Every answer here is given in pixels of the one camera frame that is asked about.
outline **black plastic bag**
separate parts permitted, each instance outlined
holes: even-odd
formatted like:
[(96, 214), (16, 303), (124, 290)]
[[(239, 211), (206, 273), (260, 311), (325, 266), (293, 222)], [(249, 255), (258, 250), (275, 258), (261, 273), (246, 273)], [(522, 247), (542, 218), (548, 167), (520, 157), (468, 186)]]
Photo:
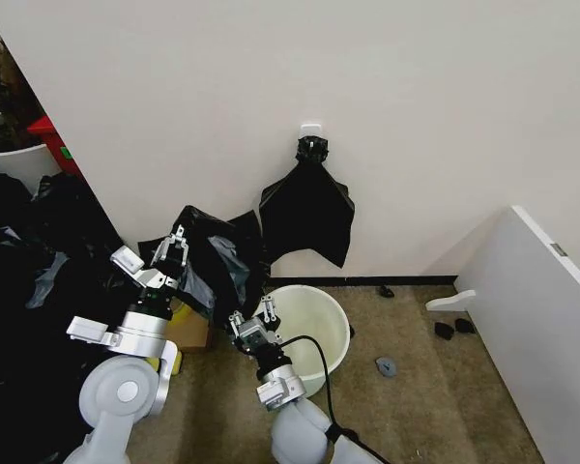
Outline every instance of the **black plastic bag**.
[(342, 267), (350, 246), (355, 204), (348, 188), (322, 165), (328, 141), (317, 136), (299, 140), (299, 164), (262, 191), (260, 217), (271, 262), (290, 251), (311, 248)]
[[(255, 213), (224, 221), (186, 206), (172, 230), (178, 224), (185, 227), (188, 262), (179, 278), (177, 298), (218, 327), (225, 327), (235, 310), (251, 317), (271, 269)], [(161, 240), (138, 244), (147, 264)]]
[(81, 444), (90, 427), (77, 408), (79, 390), (106, 354), (69, 340), (65, 330), (75, 315), (118, 324), (137, 292), (109, 262), (109, 251), (122, 242), (88, 186), (64, 175), (44, 181), (43, 195), (31, 200), (20, 181), (0, 174), (5, 462), (62, 462)]

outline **black baseboard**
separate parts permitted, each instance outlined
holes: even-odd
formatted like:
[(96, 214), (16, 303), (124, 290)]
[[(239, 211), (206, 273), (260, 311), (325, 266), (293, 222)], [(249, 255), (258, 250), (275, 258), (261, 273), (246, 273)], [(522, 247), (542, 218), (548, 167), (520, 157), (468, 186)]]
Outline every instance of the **black baseboard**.
[(356, 287), (360, 285), (453, 285), (457, 275), (377, 275), (371, 277), (272, 277), (269, 284), (314, 287)]

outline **plastic bucket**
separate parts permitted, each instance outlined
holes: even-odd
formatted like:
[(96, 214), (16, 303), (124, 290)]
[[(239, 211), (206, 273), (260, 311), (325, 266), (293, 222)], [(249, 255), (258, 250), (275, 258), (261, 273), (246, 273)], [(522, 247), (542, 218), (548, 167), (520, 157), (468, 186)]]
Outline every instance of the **plastic bucket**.
[[(275, 299), (275, 311), (281, 319), (277, 333), (282, 340), (297, 335), (312, 336), (322, 347), (329, 373), (333, 372), (346, 356), (350, 343), (348, 318), (339, 303), (331, 295), (307, 285), (288, 285), (270, 295)], [(325, 383), (325, 372), (315, 345), (309, 340), (299, 340), (283, 351), (301, 376), (306, 396), (318, 392)]]

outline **red object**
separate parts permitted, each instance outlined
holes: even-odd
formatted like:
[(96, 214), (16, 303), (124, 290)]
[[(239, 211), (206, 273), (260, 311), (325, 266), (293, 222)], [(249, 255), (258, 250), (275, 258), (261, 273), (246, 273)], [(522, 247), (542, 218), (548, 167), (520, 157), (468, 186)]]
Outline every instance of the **red object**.
[(40, 120), (28, 126), (28, 131), (41, 138), (63, 171), (68, 174), (73, 174), (80, 179), (84, 179), (75, 160), (71, 157), (65, 142), (62, 141), (60, 134), (56, 131), (56, 128), (54, 128), (54, 125), (51, 124), (47, 116), (43, 116)]

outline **beige carpet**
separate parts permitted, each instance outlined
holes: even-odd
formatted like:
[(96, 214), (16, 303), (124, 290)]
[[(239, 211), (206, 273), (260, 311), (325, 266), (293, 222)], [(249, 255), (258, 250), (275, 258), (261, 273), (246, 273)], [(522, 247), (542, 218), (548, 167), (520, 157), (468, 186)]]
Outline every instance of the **beige carpet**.
[[(423, 304), (450, 296), (449, 286), (323, 288), (344, 307), (356, 336), (332, 375), (333, 406), (342, 426), (390, 462), (535, 464), (542, 460), (478, 335), (445, 341)], [(374, 360), (397, 364), (393, 379)], [(135, 426), (132, 464), (274, 462), (270, 427), (275, 413), (260, 406), (256, 364), (216, 333), (209, 353), (187, 355), (158, 418)], [(326, 410), (324, 391), (311, 398)]]

